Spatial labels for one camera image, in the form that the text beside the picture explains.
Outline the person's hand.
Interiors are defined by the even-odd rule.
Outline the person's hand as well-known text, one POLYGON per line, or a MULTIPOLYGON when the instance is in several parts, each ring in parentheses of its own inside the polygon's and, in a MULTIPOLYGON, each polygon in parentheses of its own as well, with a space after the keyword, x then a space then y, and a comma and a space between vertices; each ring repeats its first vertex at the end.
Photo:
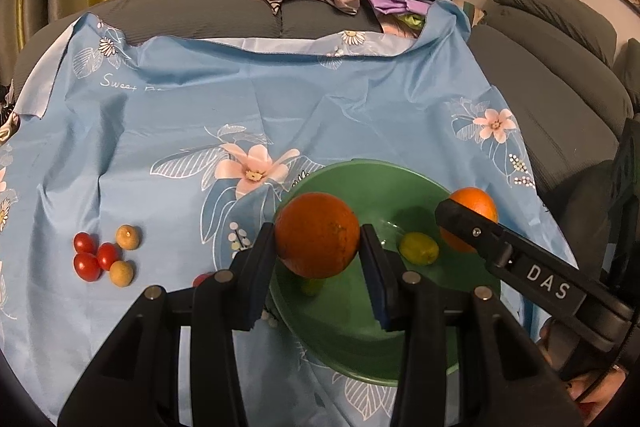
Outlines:
POLYGON ((613 364, 606 373, 592 371, 562 378, 585 426, 638 426, 639 361, 613 364))

